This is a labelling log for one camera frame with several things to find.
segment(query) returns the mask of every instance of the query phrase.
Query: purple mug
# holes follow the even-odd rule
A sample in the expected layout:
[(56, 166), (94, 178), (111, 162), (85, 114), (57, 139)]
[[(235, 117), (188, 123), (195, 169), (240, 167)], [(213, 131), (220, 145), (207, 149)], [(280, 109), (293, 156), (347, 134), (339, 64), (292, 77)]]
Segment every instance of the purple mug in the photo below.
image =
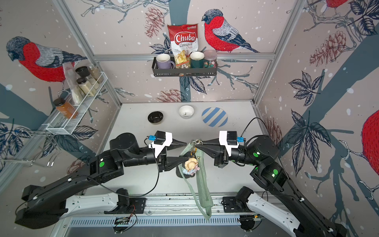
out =
[(157, 56), (157, 64), (159, 69), (169, 69), (174, 68), (175, 63), (173, 61), (170, 61), (171, 57), (170, 55), (166, 53), (162, 53)]

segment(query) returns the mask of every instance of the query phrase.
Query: green mug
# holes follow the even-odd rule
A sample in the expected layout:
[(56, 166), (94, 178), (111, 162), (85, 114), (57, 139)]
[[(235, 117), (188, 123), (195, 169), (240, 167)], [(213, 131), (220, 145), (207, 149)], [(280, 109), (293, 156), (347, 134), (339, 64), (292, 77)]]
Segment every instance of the green mug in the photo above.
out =
[(202, 52), (193, 52), (189, 57), (191, 58), (192, 68), (204, 67), (204, 54)]

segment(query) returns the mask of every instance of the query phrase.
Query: striped plate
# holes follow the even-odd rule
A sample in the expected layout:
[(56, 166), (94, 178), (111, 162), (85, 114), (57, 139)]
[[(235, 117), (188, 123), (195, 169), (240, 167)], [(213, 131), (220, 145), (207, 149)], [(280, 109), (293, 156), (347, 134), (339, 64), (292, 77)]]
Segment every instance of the striped plate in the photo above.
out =
[(228, 121), (228, 115), (220, 108), (210, 107), (203, 111), (202, 119), (208, 126), (221, 127)]

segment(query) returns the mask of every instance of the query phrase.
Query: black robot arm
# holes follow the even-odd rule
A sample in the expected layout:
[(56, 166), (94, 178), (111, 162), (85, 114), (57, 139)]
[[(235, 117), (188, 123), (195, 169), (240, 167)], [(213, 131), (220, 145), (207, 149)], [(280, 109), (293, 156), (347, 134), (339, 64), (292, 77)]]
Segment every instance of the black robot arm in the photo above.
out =
[[(299, 227), (293, 230), (296, 236), (346, 236), (346, 228), (325, 218), (296, 188), (282, 166), (275, 162), (279, 149), (274, 142), (266, 135), (258, 135), (254, 138), (256, 139), (251, 143), (252, 139), (246, 144), (244, 142), (243, 146), (232, 148), (230, 156), (226, 147), (220, 145), (219, 139), (203, 141), (196, 147), (214, 158), (214, 165), (220, 168), (225, 167), (229, 162), (255, 166), (250, 173), (254, 181), (277, 197), (300, 221)], [(227, 132), (227, 144), (237, 144), (237, 132)], [(254, 193), (252, 190), (243, 187), (236, 196), (241, 210), (248, 210), (246, 204), (252, 193)]]
[[(157, 131), (153, 142), (162, 145), (165, 132)], [(131, 133), (120, 134), (110, 141), (110, 149), (93, 157), (87, 165), (66, 177), (43, 187), (29, 185), (24, 188), (22, 199), (27, 207), (16, 214), (16, 224), (39, 229), (56, 223), (66, 213), (66, 199), (86, 188), (105, 183), (124, 174), (124, 168), (136, 165), (157, 164), (159, 172), (169, 171), (188, 160), (188, 157), (167, 157), (166, 150), (185, 146), (186, 143), (172, 140), (155, 157), (154, 149), (138, 146)]]

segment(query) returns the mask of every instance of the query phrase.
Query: white bowl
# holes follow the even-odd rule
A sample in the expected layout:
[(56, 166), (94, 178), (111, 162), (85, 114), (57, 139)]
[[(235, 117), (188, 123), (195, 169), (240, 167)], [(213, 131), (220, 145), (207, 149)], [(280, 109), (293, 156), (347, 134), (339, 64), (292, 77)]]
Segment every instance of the white bowl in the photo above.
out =
[(195, 113), (195, 110), (190, 105), (184, 105), (179, 109), (179, 114), (183, 118), (189, 118)]

